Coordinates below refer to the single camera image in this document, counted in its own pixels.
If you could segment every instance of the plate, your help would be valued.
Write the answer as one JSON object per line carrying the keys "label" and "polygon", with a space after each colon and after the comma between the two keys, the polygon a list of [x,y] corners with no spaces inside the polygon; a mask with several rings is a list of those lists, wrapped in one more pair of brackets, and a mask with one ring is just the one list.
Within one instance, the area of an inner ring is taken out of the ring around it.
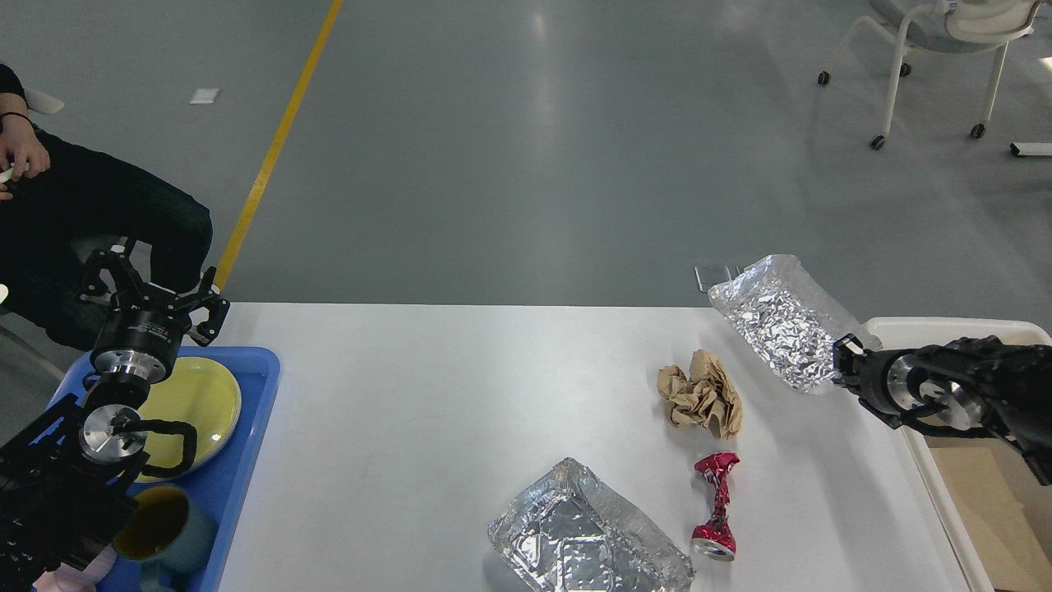
{"label": "plate", "polygon": [[[218,454],[230,440],[241,414],[241,388],[230,371],[216,361],[178,359],[171,376],[150,388],[139,414],[143,420],[186,422],[197,428],[197,457],[189,473]],[[149,434],[145,446],[149,464],[175,467],[182,460],[182,436]],[[136,479],[140,484],[163,481],[146,475]]]}

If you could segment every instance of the black pants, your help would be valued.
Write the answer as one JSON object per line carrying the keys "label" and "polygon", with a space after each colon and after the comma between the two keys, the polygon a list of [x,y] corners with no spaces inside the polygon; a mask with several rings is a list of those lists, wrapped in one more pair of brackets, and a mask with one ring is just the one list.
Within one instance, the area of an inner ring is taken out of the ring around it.
{"label": "black pants", "polygon": [[106,310],[76,302],[84,265],[70,241],[134,236],[150,245],[150,281],[183,292],[200,280],[211,219],[207,207],[138,166],[43,129],[37,138],[50,169],[8,184],[15,198],[0,202],[0,283],[11,289],[2,306],[52,341],[87,351]]}

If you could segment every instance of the teal mug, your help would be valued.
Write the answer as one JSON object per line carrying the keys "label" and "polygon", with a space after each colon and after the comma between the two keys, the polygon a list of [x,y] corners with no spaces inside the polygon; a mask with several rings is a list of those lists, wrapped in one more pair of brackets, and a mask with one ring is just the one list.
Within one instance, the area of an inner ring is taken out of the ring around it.
{"label": "teal mug", "polygon": [[[139,509],[114,538],[114,549],[140,565],[142,592],[176,592],[176,583],[208,564],[216,520],[181,488],[163,485],[135,496]],[[171,587],[161,583],[171,577]]]}

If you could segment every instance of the person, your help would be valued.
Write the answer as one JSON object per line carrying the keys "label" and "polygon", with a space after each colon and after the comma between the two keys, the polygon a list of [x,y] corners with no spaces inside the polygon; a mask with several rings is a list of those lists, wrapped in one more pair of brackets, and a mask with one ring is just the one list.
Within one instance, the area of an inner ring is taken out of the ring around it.
{"label": "person", "polygon": [[0,283],[3,308],[58,344],[90,350],[106,309],[79,303],[84,262],[72,242],[132,236],[150,245],[149,280],[185,292],[211,246],[208,208],[154,175],[33,123],[18,76],[0,63]]}

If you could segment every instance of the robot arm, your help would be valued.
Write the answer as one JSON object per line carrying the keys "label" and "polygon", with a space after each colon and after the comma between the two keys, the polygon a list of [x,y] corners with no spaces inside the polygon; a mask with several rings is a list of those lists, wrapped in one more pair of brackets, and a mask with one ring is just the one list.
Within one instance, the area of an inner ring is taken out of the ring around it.
{"label": "robot arm", "polygon": [[[96,250],[86,263],[80,299],[107,303],[109,314],[90,354],[99,377],[84,402],[66,395],[0,449],[0,592],[26,591],[60,563],[85,568],[135,511],[125,492],[140,474],[174,477],[194,464],[193,426],[144,421],[138,409],[171,374],[183,335],[210,344],[229,303],[213,286],[215,267],[184,295],[144,282],[128,261],[134,246]],[[109,299],[103,269],[115,283]],[[189,315],[199,309],[208,319],[194,327]],[[183,437],[178,466],[147,464],[149,432]]]}
{"label": "robot arm", "polygon": [[[892,429],[928,436],[999,438],[1043,486],[1052,484],[1052,347],[960,339],[917,350],[833,346],[842,387]],[[936,416],[945,426],[922,419]]]}

